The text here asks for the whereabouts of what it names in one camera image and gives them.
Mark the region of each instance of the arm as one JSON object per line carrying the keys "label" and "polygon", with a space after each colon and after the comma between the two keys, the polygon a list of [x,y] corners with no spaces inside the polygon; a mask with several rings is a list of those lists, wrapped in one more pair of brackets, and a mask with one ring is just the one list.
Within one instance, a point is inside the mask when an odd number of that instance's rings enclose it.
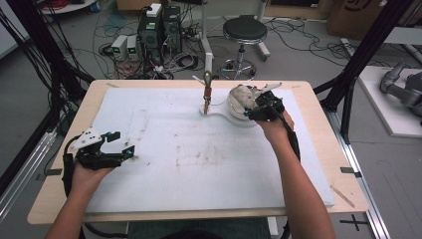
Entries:
{"label": "arm", "polygon": [[[294,123],[287,112],[289,126]],[[294,238],[335,238],[325,206],[290,146],[281,120],[257,121],[279,162],[289,225]]]}
{"label": "arm", "polygon": [[79,238],[85,210],[103,178],[113,170],[90,170],[75,165],[72,190],[46,238]]}

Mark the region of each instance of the concrete floor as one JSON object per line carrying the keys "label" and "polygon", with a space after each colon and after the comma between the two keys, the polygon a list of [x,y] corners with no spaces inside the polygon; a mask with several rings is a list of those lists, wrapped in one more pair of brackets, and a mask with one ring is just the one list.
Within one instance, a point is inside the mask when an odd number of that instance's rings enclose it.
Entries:
{"label": "concrete floor", "polygon": [[[105,79],[106,63],[98,58],[102,66],[95,61],[94,55],[87,51],[98,52],[98,47],[104,43],[112,43],[112,38],[103,38],[104,33],[111,33],[105,25],[117,25],[122,34],[135,31],[137,27],[136,16],[122,15],[115,10],[91,13],[82,10],[60,16],[64,32],[75,49],[76,56],[96,79]],[[224,22],[223,18],[210,20],[209,29]],[[306,21],[305,30],[319,37],[318,45],[326,47],[328,43],[339,43],[339,38],[328,36],[325,32],[324,22]],[[214,73],[217,66],[229,58],[236,57],[238,46],[219,36],[222,36],[221,25],[210,33],[211,48],[215,54]],[[307,49],[313,39],[307,38],[300,32],[281,33],[283,40],[291,47]],[[254,62],[258,67],[256,80],[283,80],[307,81],[313,87],[329,81],[337,76],[346,59],[337,59],[329,51],[317,52],[333,62],[317,57],[309,51],[291,49],[283,43],[281,37],[270,32],[266,46],[271,52],[271,57],[263,62],[254,48],[247,48],[245,58]],[[420,68],[405,52],[398,51],[398,46],[385,45],[373,60],[381,61],[393,66],[401,59],[413,68]],[[109,71],[112,63],[105,60]],[[201,71],[183,71],[175,74],[175,79],[192,79],[192,75],[200,76]],[[3,136],[0,151],[3,155],[0,160],[0,172],[3,173],[7,165],[13,160],[36,125],[48,110],[47,90],[38,80],[32,66],[25,56],[16,50],[0,61],[0,102],[2,117],[0,126]],[[350,141],[354,153],[362,167],[362,172],[369,184],[372,195],[384,219],[391,238],[422,238],[422,147],[420,138],[394,137],[388,134],[380,117],[369,101],[359,83],[356,84],[353,99],[352,116],[350,121]],[[59,146],[58,138],[55,148]],[[42,186],[42,181],[36,176],[43,171],[47,159],[37,169],[32,180],[16,201],[15,205],[0,224],[0,237],[2,238],[41,238],[48,230],[48,225],[30,225],[26,218],[30,208]],[[366,222],[364,214],[354,214],[358,221]],[[350,214],[331,215],[338,238],[373,238],[370,227],[366,224],[355,226],[343,223],[341,220],[352,220]],[[283,218],[278,218],[279,231],[282,232]],[[107,231],[121,231],[124,225],[102,224]]]}

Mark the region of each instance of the stool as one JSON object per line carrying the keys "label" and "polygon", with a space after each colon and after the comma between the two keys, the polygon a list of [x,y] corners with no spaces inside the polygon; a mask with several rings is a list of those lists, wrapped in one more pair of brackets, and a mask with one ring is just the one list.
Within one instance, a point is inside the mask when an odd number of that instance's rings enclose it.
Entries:
{"label": "stool", "polygon": [[226,79],[236,80],[240,75],[253,80],[257,68],[250,61],[243,59],[245,45],[257,45],[267,37],[267,27],[254,18],[239,17],[224,23],[223,34],[233,42],[240,43],[237,59],[227,60],[220,67],[220,72]]}

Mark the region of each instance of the table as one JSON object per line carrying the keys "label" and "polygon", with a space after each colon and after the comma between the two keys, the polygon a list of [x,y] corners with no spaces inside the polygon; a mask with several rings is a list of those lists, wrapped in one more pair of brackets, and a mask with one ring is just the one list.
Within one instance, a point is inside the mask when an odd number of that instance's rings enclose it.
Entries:
{"label": "table", "polygon": [[[215,81],[213,88],[229,89],[233,85],[244,82]],[[254,82],[257,87],[270,84],[270,81]],[[98,80],[91,84],[86,97],[78,111],[75,120],[66,136],[67,142],[74,135],[86,130],[94,121],[102,104],[103,96],[109,88],[201,88],[193,81],[118,81]],[[338,141],[319,106],[313,89],[306,82],[283,82],[282,89],[292,90],[301,109],[302,116],[310,132],[316,149],[316,154],[328,183],[334,195],[335,205],[328,208],[329,213],[363,212],[368,209],[366,199],[352,173],[342,173],[341,167],[349,167]],[[52,168],[63,168],[62,145],[58,157]],[[64,201],[65,192],[61,175],[48,176],[28,216],[32,224],[52,223],[59,213]],[[136,221],[160,219],[191,219],[191,218],[224,218],[247,216],[278,216],[286,215],[283,208],[276,209],[225,209],[225,210],[196,210],[196,211],[162,211],[141,213],[96,213],[87,214],[85,221]]]}

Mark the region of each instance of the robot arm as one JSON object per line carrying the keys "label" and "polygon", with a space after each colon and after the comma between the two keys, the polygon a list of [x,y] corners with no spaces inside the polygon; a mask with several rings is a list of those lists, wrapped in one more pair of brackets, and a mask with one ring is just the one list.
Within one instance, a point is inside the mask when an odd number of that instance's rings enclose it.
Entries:
{"label": "robot arm", "polygon": [[404,62],[400,62],[391,71],[387,72],[381,79],[379,89],[383,93],[399,99],[415,115],[422,117],[422,73],[409,76],[406,81],[406,87],[403,89],[394,85],[400,78],[403,68]]}

